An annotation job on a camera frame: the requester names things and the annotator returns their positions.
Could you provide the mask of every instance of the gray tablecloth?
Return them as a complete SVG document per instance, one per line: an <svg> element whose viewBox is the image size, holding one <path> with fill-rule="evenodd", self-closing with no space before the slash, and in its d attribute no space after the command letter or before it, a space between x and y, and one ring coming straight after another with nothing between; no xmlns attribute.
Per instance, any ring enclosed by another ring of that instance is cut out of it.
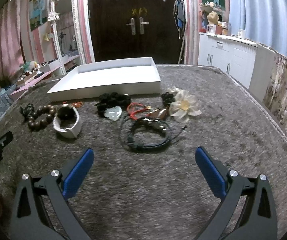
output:
<svg viewBox="0 0 287 240"><path fill-rule="evenodd" d="M196 66L158 66L162 90L176 86L195 94L202 115L168 149L157 154L135 154L119 141L120 120L99 118L98 99L83 99L79 108L83 126L77 139L64 139L52 126L30 132L19 107L50 103L46 93L55 82L30 88L0 120L0 135L10 130L13 142L0 163L0 193L9 227L16 186L23 173L45 175L81 154L94 150L94 164L77 195L70 199L77 216L95 239L193 239L219 204L194 161L203 145L228 168L243 176L264 173L271 184L278 215L278 236L287 230L287 138L269 114L218 69ZM159 96L138 96L133 101L161 106ZM174 130L181 124L167 121ZM157 135L139 135L156 141ZM240 205L228 230L236 222ZM49 214L62 232L53 211Z"/></svg>

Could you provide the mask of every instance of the white watch strap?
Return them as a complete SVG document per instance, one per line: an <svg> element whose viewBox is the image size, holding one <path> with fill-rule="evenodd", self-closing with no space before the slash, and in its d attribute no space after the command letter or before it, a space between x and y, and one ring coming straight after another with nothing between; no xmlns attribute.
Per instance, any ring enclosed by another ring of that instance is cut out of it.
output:
<svg viewBox="0 0 287 240"><path fill-rule="evenodd" d="M79 116L77 109L73 107L73 110L75 111L77 120L71 128L61 129L60 128L61 120L59 119L59 117L56 115L53 119L53 128L58 133L60 133L63 137L66 137L69 139L77 138L78 134L80 133L81 125L82 125L82 121L81 121L81 118Z"/></svg>

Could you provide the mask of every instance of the door handle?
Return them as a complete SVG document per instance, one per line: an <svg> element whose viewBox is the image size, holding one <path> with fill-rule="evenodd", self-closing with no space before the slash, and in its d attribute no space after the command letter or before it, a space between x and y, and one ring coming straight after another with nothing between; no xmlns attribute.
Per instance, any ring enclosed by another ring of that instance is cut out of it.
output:
<svg viewBox="0 0 287 240"><path fill-rule="evenodd" d="M140 22L140 34L142 35L145 33L144 24L149 24L149 22L144 22L144 19L142 17L139 18L139 22Z"/></svg>
<svg viewBox="0 0 287 240"><path fill-rule="evenodd" d="M131 35L136 35L136 23L134 22L134 18L131 18L130 23L127 23L126 25L131 26Z"/></svg>

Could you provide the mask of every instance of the red string bracelet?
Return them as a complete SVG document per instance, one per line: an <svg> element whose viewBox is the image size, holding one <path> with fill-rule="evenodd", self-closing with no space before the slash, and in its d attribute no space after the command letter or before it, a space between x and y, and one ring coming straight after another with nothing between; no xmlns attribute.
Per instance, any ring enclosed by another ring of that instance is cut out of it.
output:
<svg viewBox="0 0 287 240"><path fill-rule="evenodd" d="M136 106L139 106L139 107L143 107L139 110L134 110L134 108ZM128 105L127 107L127 112L129 114L129 117L133 120L137 120L138 117L135 117L136 114L138 113L143 113L143 112L146 112L146 111L150 111L151 110L151 107L150 106L144 106L143 104L140 104L140 103L131 103L130 105Z"/></svg>

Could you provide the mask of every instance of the white mirror frame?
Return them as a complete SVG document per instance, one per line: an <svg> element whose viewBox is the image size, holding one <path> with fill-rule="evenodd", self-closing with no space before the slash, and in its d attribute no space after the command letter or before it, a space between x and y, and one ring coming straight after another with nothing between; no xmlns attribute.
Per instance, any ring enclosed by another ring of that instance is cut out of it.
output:
<svg viewBox="0 0 287 240"><path fill-rule="evenodd" d="M51 12L55 12L54 2L55 2L55 0L51 0ZM74 25L74 29L75 29L76 42L77 42L77 46L78 46L80 61L81 61L81 64L84 65L85 64L85 54L84 54L83 46L81 43L77 0L71 0L71 7L72 7L73 25ZM67 72L66 72L64 64L62 62L62 56L61 56L59 40L58 40L57 25L56 25L55 20L52 21L52 27L53 27L53 43L54 43L54 47L55 47L57 57L58 57L58 60L60 63L60 73L62 75L66 75Z"/></svg>

